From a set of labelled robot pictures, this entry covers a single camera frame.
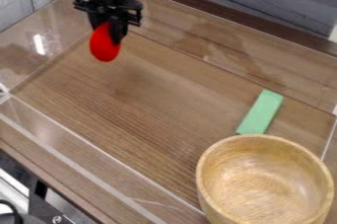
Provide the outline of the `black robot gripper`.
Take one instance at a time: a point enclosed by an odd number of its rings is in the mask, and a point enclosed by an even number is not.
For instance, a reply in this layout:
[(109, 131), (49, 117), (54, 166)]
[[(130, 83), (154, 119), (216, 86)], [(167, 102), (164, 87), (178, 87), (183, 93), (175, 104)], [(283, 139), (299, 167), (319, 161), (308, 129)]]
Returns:
[(120, 44), (128, 34), (128, 25), (142, 24), (144, 5), (138, 0), (74, 0), (74, 8), (87, 13), (93, 29), (112, 16), (118, 16), (109, 20), (110, 36), (115, 44)]

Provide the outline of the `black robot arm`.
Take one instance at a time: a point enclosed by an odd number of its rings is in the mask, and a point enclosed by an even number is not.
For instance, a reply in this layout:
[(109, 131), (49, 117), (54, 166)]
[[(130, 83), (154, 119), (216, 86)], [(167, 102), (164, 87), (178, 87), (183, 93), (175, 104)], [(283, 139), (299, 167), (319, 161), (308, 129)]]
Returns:
[(74, 8), (87, 13), (94, 29), (109, 23), (115, 44), (127, 36), (130, 26), (142, 25), (144, 5), (139, 0), (74, 0)]

